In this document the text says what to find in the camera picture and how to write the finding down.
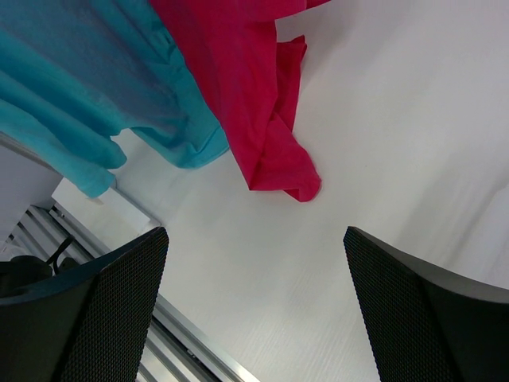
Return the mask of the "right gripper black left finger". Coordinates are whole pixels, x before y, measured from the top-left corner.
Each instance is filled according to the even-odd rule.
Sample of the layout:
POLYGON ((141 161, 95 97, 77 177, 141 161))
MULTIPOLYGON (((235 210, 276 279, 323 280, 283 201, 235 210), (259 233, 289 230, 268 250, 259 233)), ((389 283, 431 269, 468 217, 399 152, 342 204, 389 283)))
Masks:
POLYGON ((55 272, 34 256, 1 264, 3 381, 134 381, 169 237, 157 227, 55 272))

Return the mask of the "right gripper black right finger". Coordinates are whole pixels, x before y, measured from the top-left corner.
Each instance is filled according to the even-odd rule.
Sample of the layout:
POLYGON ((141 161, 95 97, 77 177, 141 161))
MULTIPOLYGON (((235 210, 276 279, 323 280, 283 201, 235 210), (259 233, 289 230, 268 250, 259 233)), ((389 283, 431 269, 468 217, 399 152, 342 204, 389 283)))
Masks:
POLYGON ((356 227, 344 249, 382 381, 506 381, 508 291, 356 227))

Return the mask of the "teal t shirt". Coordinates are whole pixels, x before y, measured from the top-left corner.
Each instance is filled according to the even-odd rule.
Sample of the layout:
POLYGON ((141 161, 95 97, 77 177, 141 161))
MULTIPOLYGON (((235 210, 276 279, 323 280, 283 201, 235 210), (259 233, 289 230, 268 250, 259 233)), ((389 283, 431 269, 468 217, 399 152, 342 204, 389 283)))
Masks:
POLYGON ((148 2, 2 2, 2 133, 96 198, 126 163, 124 130, 182 169, 229 147, 148 2))

